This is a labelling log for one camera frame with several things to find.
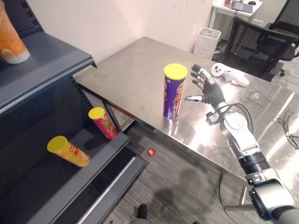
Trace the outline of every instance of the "white controller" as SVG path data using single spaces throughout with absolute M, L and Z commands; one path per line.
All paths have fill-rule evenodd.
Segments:
M 244 87 L 249 85 L 249 80 L 244 77 L 244 72 L 233 69 L 221 63 L 214 64 L 212 66 L 211 73 L 214 77 L 223 76 L 225 82 L 234 82 Z

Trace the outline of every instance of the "purple pringles can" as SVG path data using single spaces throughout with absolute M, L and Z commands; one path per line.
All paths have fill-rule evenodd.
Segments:
M 164 110 L 163 115 L 167 119 L 174 119 L 178 115 L 182 98 L 185 77 L 188 69 L 182 64 L 168 64 L 164 68 Z

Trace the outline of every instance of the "wall outlet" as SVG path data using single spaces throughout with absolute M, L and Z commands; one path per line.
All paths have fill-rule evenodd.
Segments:
M 260 27 L 263 27 L 263 21 L 261 21 L 261 20 L 253 20 L 252 23 L 255 25 L 258 25 Z

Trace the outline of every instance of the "yellow lid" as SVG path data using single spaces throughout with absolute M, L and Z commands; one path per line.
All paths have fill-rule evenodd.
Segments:
M 184 79 L 188 74 L 188 69 L 182 64 L 168 64 L 164 68 L 164 74 L 167 78 L 172 80 Z
M 49 141 L 49 143 L 47 145 L 47 149 L 49 152 L 54 153 L 61 149 L 64 149 L 65 147 L 68 146 L 68 144 L 69 144 L 69 142 L 66 139 L 66 137 L 59 135 Z
M 102 107 L 95 107 L 91 109 L 88 113 L 90 119 L 97 120 L 105 115 L 105 110 Z

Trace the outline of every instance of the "red pringles can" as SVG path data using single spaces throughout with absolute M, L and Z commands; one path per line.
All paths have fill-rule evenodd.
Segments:
M 106 138 L 114 139 L 117 136 L 117 130 L 107 116 L 104 108 L 95 107 L 89 111 L 88 116 L 94 121 Z

